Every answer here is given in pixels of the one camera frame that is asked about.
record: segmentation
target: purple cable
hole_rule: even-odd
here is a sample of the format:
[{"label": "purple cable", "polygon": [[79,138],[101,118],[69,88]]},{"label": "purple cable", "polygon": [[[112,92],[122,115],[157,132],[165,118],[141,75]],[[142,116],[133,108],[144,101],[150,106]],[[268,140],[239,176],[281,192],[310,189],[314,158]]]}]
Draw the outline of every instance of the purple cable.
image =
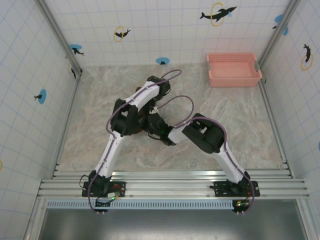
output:
[{"label": "purple cable", "polygon": [[113,146],[113,144],[114,144],[114,141],[115,141],[115,139],[116,139],[116,135],[114,135],[114,133],[108,129],[108,126],[109,126],[112,118],[114,118],[114,116],[115,116],[122,108],[124,108],[126,105],[130,104],[133,100],[135,100],[141,93],[143,93],[143,92],[144,92],[145,90],[147,90],[148,88],[153,87],[153,86],[156,86],[156,85],[163,84],[163,83],[165,83],[165,82],[168,82],[168,81],[170,81],[170,80],[178,77],[178,76],[182,73],[182,71],[181,71],[180,69],[175,69],[175,70],[168,71],[166,74],[164,74],[164,75],[161,77],[161,79],[163,79],[166,75],[168,75],[168,74],[170,74],[170,73],[173,73],[173,72],[177,72],[177,71],[179,72],[178,74],[176,74],[176,75],[174,75],[174,76],[172,76],[172,77],[170,77],[170,78],[168,78],[168,79],[165,79],[165,80],[163,80],[163,81],[160,81],[160,82],[151,84],[151,85],[149,85],[149,86],[146,86],[145,88],[141,89],[141,90],[133,97],[133,99],[131,99],[130,101],[128,101],[128,102],[122,104],[120,107],[118,107],[117,110],[114,111],[114,113],[111,115],[111,117],[110,117],[110,118],[108,119],[108,121],[106,122],[105,129],[106,129],[106,131],[107,131],[108,133],[110,133],[110,134],[113,136],[113,139],[112,139],[112,142],[111,142],[111,144],[110,144],[110,147],[109,147],[108,151],[106,152],[106,155],[105,155],[105,157],[104,157],[104,159],[103,159],[103,163],[102,163],[101,166],[99,167],[98,171],[96,172],[96,174],[94,175],[94,177],[92,178],[92,180],[90,181],[89,186],[88,186],[88,200],[89,200],[89,205],[90,205],[90,208],[91,208],[92,211],[98,213],[98,212],[93,208],[93,206],[92,206],[92,204],[91,204],[91,200],[90,200],[91,187],[92,187],[93,182],[96,180],[97,176],[99,175],[101,169],[103,168],[105,162],[107,161],[107,157],[108,157],[108,155],[109,155],[109,153],[110,153],[110,150],[111,150],[111,148],[112,148],[112,146]]},{"label": "purple cable", "polygon": [[178,95],[178,96],[174,96],[173,98],[171,98],[169,101],[167,101],[165,104],[162,104],[161,106],[158,107],[158,109],[164,107],[165,105],[167,105],[168,103],[170,103],[173,99],[177,99],[177,98],[187,98],[191,101],[191,104],[192,104],[192,109],[191,109],[191,112],[190,114],[185,118],[183,119],[182,121],[178,122],[175,126],[178,126],[179,124],[182,124],[184,121],[188,120],[188,118],[190,118],[190,116],[192,115],[192,113],[194,112],[194,109],[195,109],[195,104],[194,104],[194,101],[192,101],[191,97],[187,96],[187,95]]},{"label": "purple cable", "polygon": [[252,207],[252,205],[254,204],[254,201],[255,201],[255,188],[254,188],[254,185],[253,183],[251,182],[250,178],[248,178],[244,172],[242,172],[238,167],[237,165],[235,164],[235,162],[233,161],[233,159],[231,158],[230,154],[228,153],[227,151],[227,131],[226,129],[224,128],[224,126],[222,126],[219,122],[217,122],[216,120],[213,120],[209,117],[205,117],[205,116],[197,116],[197,117],[193,117],[191,118],[190,120],[188,120],[187,122],[179,125],[179,126],[176,126],[176,129],[179,129],[179,128],[182,128],[183,126],[187,125],[188,123],[194,121],[194,120],[207,120],[207,121],[210,121],[216,125],[218,125],[222,131],[223,131],[223,134],[224,134],[224,142],[223,142],[223,147],[224,147],[224,151],[226,153],[226,155],[228,156],[230,162],[232,163],[232,165],[238,170],[238,172],[245,178],[248,180],[250,186],[251,186],[251,192],[252,192],[252,202],[251,204],[249,205],[248,209],[246,211],[244,211],[245,213],[249,211],[249,209]]}]

